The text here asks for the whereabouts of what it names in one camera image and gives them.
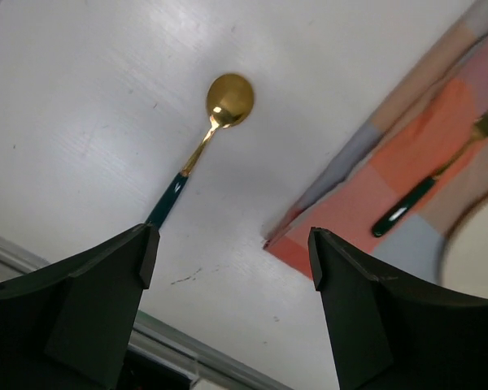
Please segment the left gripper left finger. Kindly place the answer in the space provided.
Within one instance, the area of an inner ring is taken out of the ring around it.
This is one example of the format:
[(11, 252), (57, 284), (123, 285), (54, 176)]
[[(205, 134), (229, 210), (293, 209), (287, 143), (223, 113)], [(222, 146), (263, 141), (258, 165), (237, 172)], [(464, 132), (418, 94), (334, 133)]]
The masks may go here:
[(139, 224), (0, 283), (0, 389), (113, 389), (159, 232)]

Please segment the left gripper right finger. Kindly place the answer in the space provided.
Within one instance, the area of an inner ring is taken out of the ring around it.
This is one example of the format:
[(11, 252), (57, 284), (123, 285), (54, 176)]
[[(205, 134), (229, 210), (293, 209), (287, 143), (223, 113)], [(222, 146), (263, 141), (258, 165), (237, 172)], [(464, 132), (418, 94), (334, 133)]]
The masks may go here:
[(342, 389), (488, 389), (488, 299), (437, 286), (323, 228), (308, 248)]

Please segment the cream ceramic plate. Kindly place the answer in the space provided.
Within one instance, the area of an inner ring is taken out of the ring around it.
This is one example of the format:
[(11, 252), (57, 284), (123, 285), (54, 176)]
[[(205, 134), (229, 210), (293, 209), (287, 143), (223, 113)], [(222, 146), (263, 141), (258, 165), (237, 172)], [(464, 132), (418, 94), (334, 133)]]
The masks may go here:
[(452, 229), (442, 252), (439, 280), (446, 288), (488, 294), (488, 194)]

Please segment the orange blue checkered cloth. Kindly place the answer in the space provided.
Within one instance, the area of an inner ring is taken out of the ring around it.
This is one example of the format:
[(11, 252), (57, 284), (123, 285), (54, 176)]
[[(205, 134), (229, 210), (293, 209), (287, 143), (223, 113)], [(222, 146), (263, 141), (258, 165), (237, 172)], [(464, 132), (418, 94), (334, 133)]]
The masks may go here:
[(268, 234), (265, 250), (311, 274), (307, 240), (325, 228), (436, 282), (459, 217), (488, 193), (488, 138), (473, 145), (384, 236), (371, 226), (468, 140), (488, 110), (488, 1), (475, 2), (330, 161)]

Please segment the gold fork green handle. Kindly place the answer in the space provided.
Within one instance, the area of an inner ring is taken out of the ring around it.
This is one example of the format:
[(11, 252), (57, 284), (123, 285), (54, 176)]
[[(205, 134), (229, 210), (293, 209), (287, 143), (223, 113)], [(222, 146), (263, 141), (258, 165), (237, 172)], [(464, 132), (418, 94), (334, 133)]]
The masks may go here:
[(447, 170), (477, 143), (488, 138), (488, 110), (472, 126), (469, 138), (442, 165), (417, 183), (376, 221), (370, 229), (375, 238), (384, 236), (439, 182)]

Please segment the gold spoon green handle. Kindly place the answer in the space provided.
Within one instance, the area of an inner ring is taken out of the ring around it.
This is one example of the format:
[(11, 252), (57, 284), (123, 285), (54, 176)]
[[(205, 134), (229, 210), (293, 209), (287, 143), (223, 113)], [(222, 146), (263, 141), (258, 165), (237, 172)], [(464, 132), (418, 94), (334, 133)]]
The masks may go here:
[(210, 128), (185, 165), (163, 192), (163, 195), (147, 217), (146, 223), (156, 228), (162, 227), (179, 199), (203, 151), (207, 148), (216, 132), (242, 123), (252, 112), (254, 104), (255, 92), (251, 83), (244, 76), (237, 73), (226, 73), (212, 82), (206, 97), (206, 111)]

